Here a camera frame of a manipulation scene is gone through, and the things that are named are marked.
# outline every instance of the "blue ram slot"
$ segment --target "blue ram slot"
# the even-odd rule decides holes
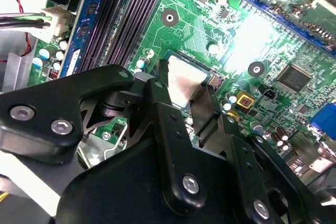
[[[78,11],[78,21],[70,36],[68,47],[60,77],[73,74],[80,64],[80,52],[84,49],[95,23],[96,13],[101,0],[83,0],[82,8]]]
[[[326,47],[324,45],[324,43],[322,41],[320,41],[320,40],[316,39],[315,37],[311,36],[308,32],[304,31],[303,29],[301,29],[300,27],[298,27],[294,23],[290,22],[289,20],[285,19],[284,17],[282,17],[280,15],[272,13],[270,11],[269,7],[267,5],[265,5],[263,2],[261,2],[259,0],[246,0],[246,1],[252,3],[256,7],[258,7],[259,9],[264,10],[269,15],[271,15],[273,18],[275,18],[277,21],[283,23],[285,26],[289,27],[291,30],[293,30],[294,32],[296,32],[300,36],[302,36],[304,39],[313,43],[320,50],[322,50],[323,52],[326,52],[328,54],[331,54],[331,56],[333,58],[336,58],[336,50],[329,49],[328,47]]]

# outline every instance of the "black wire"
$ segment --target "black wire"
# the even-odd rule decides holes
[[[0,25],[0,29],[21,28],[21,27],[43,28],[45,26],[50,26],[50,24],[49,23],[21,23],[21,24],[13,24],[13,25]]]
[[[36,23],[43,23],[43,19],[34,19],[34,20],[2,20],[0,19],[0,26],[1,25],[21,25],[21,24],[36,24]]]

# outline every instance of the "motherboard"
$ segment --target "motherboard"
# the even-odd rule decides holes
[[[238,121],[245,136],[262,135],[283,157],[292,151],[288,140],[297,132],[330,138],[312,121],[336,97],[332,6],[319,0],[151,0],[144,2],[146,12],[134,0],[123,0],[118,10],[104,7],[114,21],[98,35],[106,41],[103,45],[90,39],[101,4],[94,1],[90,7],[92,0],[83,0],[85,8],[65,51],[60,49],[62,39],[38,42],[35,56],[47,63],[40,66],[36,59],[29,85],[107,63],[155,76],[163,59],[172,101],[185,116],[193,143],[197,136],[189,104],[205,84],[213,86],[223,113]],[[146,18],[130,23],[138,12]],[[89,42],[99,54],[88,53],[88,58]],[[48,59],[41,49],[50,53]],[[54,66],[60,58],[63,64]],[[126,125],[126,119],[116,118],[92,134],[115,144]]]

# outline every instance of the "yellow component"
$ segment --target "yellow component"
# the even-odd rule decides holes
[[[242,106],[243,108],[249,109],[252,107],[252,105],[254,104],[255,100],[252,97],[251,94],[240,90],[237,95],[237,104]]]
[[[235,112],[235,111],[233,111],[233,110],[229,110],[228,112],[227,112],[227,114],[229,115],[229,116],[231,116],[234,120],[236,120],[237,122],[239,121],[239,119],[240,119],[240,116],[237,114],[237,112]]]

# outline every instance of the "capacitor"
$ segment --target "capacitor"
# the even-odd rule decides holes
[[[149,65],[149,63],[151,62],[150,59],[146,57],[142,57],[140,60],[143,60],[143,62],[145,62],[145,66]]]
[[[222,104],[222,108],[225,111],[230,110],[231,107],[232,107],[231,103],[227,99],[222,99],[222,101],[220,103]]]
[[[277,144],[278,147],[283,146],[283,141],[277,133],[271,133],[271,139]]]
[[[215,0],[217,5],[226,5],[227,4],[227,0]]]
[[[145,68],[145,62],[143,60],[138,60],[136,63],[136,67],[140,68],[140,69],[144,69]]]
[[[210,43],[208,45],[208,52],[211,54],[211,55],[216,55],[218,54],[219,52],[219,46],[216,44],[216,43]]]
[[[61,63],[56,61],[52,64],[52,68],[55,69],[56,71],[61,70]]]
[[[230,91],[226,93],[226,99],[230,103],[236,103],[237,102],[237,97]]]
[[[251,122],[250,127],[257,134],[261,134],[264,131],[264,127],[261,125],[261,123],[259,121]]]
[[[43,66],[43,62],[40,58],[34,58],[33,59],[33,65],[37,68],[41,68]]]
[[[284,144],[283,147],[282,147],[282,150],[283,150],[283,151],[286,151],[286,150],[288,150],[288,149],[289,149],[289,146],[288,146],[287,144]]]
[[[48,60],[50,57],[55,56],[55,49],[51,46],[47,46],[45,48],[40,49],[38,54],[41,56],[42,59]]]
[[[283,141],[287,141],[288,140],[288,134],[287,132],[285,131],[284,127],[277,127],[275,129],[275,131],[278,133],[278,135],[280,136],[280,138],[283,140]]]
[[[55,54],[56,59],[59,61],[63,61],[64,59],[64,52],[62,50],[58,50]]]
[[[61,50],[65,51],[68,48],[68,40],[67,39],[63,39],[58,43],[58,46]]]

